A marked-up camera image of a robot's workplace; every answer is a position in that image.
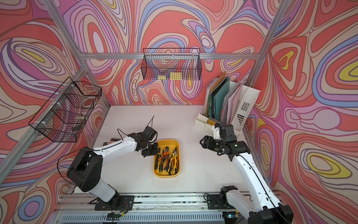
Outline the orange black needle-nose pliers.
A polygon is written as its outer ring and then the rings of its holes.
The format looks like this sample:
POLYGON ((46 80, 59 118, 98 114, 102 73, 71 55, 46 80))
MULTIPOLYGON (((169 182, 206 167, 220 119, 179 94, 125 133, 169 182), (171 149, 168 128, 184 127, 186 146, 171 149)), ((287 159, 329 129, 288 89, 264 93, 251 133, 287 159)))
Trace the orange black needle-nose pliers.
POLYGON ((162 154, 158 160, 159 161, 158 173, 162 173, 163 171, 164 160, 165 160, 165 150, 163 149, 162 154))

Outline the yellow black combination pliers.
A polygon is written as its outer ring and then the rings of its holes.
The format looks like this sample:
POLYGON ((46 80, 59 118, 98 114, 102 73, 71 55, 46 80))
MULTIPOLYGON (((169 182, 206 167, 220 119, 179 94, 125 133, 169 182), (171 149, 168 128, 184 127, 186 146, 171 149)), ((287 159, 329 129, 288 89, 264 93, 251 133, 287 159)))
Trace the yellow black combination pliers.
POLYGON ((168 174, 176 175, 178 171, 179 171, 179 158, 178 158, 178 148, 176 147, 170 158, 168 174))

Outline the yellow plastic storage box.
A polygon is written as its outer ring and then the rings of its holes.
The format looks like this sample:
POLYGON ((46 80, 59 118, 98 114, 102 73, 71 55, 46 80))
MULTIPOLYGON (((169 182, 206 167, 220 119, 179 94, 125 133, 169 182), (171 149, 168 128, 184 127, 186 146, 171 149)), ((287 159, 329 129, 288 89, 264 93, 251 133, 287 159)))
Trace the yellow plastic storage box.
POLYGON ((176 177, 180 172, 180 145, 174 139, 158 142, 158 153, 153 161, 153 172, 157 177, 176 177))

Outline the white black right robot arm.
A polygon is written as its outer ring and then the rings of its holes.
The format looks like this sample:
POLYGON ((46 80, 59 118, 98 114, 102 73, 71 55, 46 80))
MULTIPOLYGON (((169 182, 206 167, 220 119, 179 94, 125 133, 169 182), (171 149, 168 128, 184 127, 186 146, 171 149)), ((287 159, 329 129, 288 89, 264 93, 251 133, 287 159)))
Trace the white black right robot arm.
POLYGON ((256 166, 250 149, 244 141, 238 141, 232 125, 217 123, 212 127, 213 136, 204 136, 200 144, 204 149, 227 155, 229 160, 239 170, 251 199, 245 196, 234 185, 220 189, 218 197, 212 204, 212 209, 235 208, 249 224, 290 224, 293 221, 293 211, 288 205, 283 205, 265 182, 256 166))

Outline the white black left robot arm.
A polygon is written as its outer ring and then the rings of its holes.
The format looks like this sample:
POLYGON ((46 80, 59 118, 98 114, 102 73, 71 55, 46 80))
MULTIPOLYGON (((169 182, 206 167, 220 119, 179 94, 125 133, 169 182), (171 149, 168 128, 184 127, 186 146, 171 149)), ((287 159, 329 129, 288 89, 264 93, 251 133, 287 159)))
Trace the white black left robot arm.
POLYGON ((141 152, 143 157, 158 153, 158 133, 146 126, 144 131, 131 133, 125 138, 106 146, 79 150, 68 168, 67 177, 83 192, 89 192, 101 201, 119 203, 119 194, 101 178, 102 167, 127 153, 141 152))

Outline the orange black diagonal cutters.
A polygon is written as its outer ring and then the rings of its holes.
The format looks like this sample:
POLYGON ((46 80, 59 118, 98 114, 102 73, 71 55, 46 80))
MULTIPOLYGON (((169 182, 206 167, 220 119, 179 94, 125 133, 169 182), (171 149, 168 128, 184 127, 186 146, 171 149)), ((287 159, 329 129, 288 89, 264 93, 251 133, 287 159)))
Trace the orange black diagonal cutters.
POLYGON ((166 170, 168 160, 169 160, 169 154, 170 154, 169 147, 166 147, 164 150, 165 150, 165 160, 164 160, 163 170, 166 170))

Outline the yellow black long-nose pliers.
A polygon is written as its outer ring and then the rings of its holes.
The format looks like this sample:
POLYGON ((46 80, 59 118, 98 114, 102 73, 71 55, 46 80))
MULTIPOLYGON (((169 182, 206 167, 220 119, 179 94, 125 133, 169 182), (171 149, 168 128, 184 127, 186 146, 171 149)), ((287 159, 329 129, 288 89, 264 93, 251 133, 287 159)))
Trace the yellow black long-nose pliers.
POLYGON ((156 171, 158 169, 158 163, 159 163, 159 158, 161 157, 160 155, 160 147, 158 148, 158 153, 155 157, 155 163, 154 163, 154 170, 156 171))

